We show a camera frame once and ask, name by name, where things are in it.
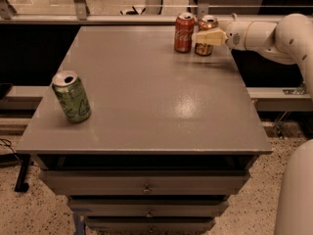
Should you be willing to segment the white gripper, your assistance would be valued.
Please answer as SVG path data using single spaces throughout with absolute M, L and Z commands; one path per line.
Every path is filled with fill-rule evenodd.
M 248 21 L 233 21 L 227 26 L 226 32 L 220 28 L 202 30 L 194 33 L 192 39 L 197 44 L 212 46 L 221 46 L 226 41 L 226 45 L 230 49 L 244 51 L 248 27 Z

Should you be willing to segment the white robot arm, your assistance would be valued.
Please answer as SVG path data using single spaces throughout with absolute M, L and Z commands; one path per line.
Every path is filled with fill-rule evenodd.
M 313 97 L 313 23 L 304 15 L 287 15 L 277 23 L 235 19 L 199 31 L 192 39 L 198 44 L 254 51 L 280 64 L 296 64 Z M 299 146 L 288 161 L 274 235 L 313 235 L 313 140 Z

